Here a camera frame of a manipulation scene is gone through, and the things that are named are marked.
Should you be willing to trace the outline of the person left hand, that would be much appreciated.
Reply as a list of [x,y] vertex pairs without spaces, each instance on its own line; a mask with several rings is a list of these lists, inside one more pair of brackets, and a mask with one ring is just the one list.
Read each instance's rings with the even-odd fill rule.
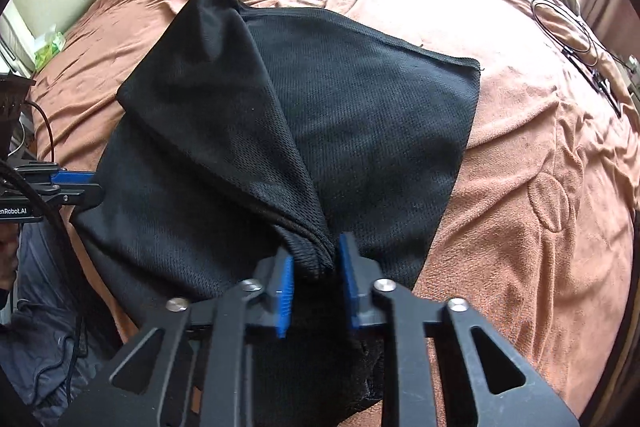
[[9,291],[16,279],[18,265],[17,248],[20,227],[17,223],[0,225],[0,288]]

